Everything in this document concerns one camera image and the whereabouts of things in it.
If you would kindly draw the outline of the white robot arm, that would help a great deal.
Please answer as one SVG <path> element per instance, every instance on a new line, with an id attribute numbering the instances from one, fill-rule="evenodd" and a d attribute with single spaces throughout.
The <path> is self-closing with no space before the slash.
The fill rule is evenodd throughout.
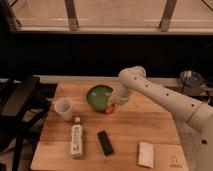
<path id="1" fill-rule="evenodd" d="M 153 83 L 142 66 L 123 69 L 118 74 L 120 86 L 113 90 L 109 105 L 125 105 L 137 91 L 178 117 L 201 134 L 195 171 L 213 171 L 213 107 Z"/>

